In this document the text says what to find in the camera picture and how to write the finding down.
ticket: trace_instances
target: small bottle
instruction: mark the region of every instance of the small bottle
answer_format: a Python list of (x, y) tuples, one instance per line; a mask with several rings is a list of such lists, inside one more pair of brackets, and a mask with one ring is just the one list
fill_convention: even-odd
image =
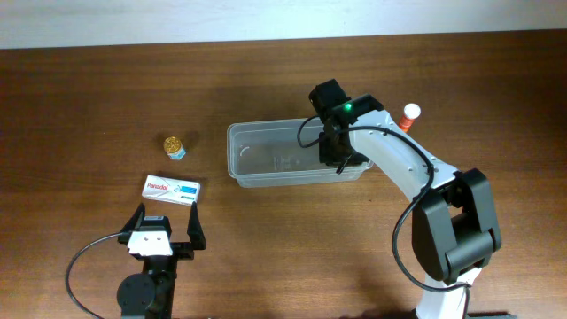
[(410, 103), (404, 107), (404, 116), (401, 117), (400, 122), (398, 122), (398, 126), (401, 128), (404, 133), (409, 131), (409, 128), (414, 123), (414, 120), (417, 119), (419, 114), (422, 113), (422, 110), (419, 108), (419, 105)]
[(167, 156), (171, 160), (180, 160), (185, 155), (185, 149), (181, 141), (175, 136), (166, 138), (166, 141), (163, 143), (163, 149), (166, 150)]

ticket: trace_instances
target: white background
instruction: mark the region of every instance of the white background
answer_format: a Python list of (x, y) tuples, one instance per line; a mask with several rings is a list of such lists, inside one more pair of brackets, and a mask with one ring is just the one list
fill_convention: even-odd
[(0, 0), (0, 48), (567, 27), (567, 0)]

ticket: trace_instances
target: red tube with white cap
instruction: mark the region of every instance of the red tube with white cap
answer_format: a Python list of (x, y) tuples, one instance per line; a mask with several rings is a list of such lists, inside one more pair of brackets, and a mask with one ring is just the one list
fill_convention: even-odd
[(422, 110), (419, 108), (419, 105), (414, 103), (406, 105), (406, 107), (404, 107), (404, 116), (401, 117), (400, 122), (398, 122), (398, 126), (402, 131), (407, 133), (411, 125), (414, 123), (414, 120), (417, 119), (421, 113)]

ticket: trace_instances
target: wooden table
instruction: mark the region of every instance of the wooden table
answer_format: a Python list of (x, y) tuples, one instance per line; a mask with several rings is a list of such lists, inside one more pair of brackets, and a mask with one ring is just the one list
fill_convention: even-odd
[[(567, 31), (402, 35), (244, 43), (0, 51), (0, 312), (84, 318), (64, 273), (88, 242), (119, 231), (138, 203), (185, 240), (189, 209), (142, 200), (148, 174), (200, 182), (206, 251), (179, 264), (177, 318), (339, 318), (410, 310), (421, 291), (398, 270), (393, 224), (407, 201), (376, 167), (355, 183), (244, 189), (227, 173), (232, 123), (304, 118), (336, 78), (371, 93), (440, 159), (491, 181), (502, 249), (471, 312), (567, 312)], [(164, 137), (187, 155), (172, 161)], [(409, 224), (400, 237), (423, 278)], [(108, 318), (142, 263), (104, 243), (71, 284)]]

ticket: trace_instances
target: gray plastic box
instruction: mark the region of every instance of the gray plastic box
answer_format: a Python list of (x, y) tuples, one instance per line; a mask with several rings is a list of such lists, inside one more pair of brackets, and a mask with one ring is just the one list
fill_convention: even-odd
[[(227, 131), (227, 162), (230, 176), (242, 187), (268, 187), (355, 181), (371, 168), (371, 161), (346, 167), (338, 175), (336, 167), (319, 162), (319, 146), (302, 149), (297, 133), (303, 120), (236, 123)], [(301, 132), (304, 144), (319, 137), (322, 123), (310, 121)]]

